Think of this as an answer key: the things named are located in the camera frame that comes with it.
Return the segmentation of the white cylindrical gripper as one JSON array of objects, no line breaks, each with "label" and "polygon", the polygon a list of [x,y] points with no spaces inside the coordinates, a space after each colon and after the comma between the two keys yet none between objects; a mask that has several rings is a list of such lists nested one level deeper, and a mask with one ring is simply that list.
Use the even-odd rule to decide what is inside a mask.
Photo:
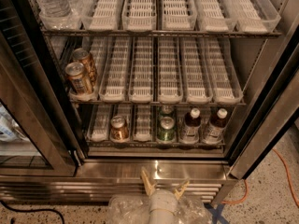
[{"label": "white cylindrical gripper", "polygon": [[186,179],[176,186],[173,192],[165,189],[156,190],[156,181],[151,178],[150,173],[145,167],[141,168],[141,179],[147,195],[150,196],[149,210],[151,212],[164,210],[174,213],[178,207],[178,200],[182,197],[190,183],[190,181]]}]

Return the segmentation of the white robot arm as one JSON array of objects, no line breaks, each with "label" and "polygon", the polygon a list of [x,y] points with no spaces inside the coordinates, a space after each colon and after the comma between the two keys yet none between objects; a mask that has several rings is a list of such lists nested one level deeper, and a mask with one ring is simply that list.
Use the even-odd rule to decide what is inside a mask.
[{"label": "white robot arm", "polygon": [[157,189],[157,182],[150,177],[145,167],[141,168],[141,178],[149,197],[148,224],[173,224],[178,201],[183,196],[190,180],[185,179],[173,190]]}]

